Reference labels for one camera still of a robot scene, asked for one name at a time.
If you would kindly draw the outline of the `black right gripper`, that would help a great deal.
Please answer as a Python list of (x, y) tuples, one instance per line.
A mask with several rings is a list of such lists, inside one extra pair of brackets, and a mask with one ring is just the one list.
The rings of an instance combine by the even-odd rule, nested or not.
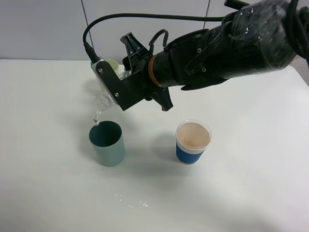
[(154, 100), (161, 106), (162, 111), (171, 109), (173, 103), (169, 89), (157, 86), (150, 78), (149, 50), (135, 38), (132, 32), (124, 35), (120, 41), (124, 44), (127, 53), (122, 60), (125, 72), (120, 76), (120, 80), (128, 91), (127, 97), (132, 102), (140, 102), (143, 99)]

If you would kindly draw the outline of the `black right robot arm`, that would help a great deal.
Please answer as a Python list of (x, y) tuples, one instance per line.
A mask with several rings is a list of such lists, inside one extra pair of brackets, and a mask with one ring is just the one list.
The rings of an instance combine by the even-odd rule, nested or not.
[(309, 57), (309, 9), (295, 0), (263, 0), (243, 4), (223, 17), (220, 26), (163, 41), (155, 54), (160, 30), (143, 47), (129, 33), (121, 41), (127, 50), (123, 60), (129, 76), (115, 92), (123, 110), (141, 100), (154, 100), (163, 111), (173, 105), (169, 88), (195, 90), (218, 85), (228, 79), (284, 69), (296, 56)]

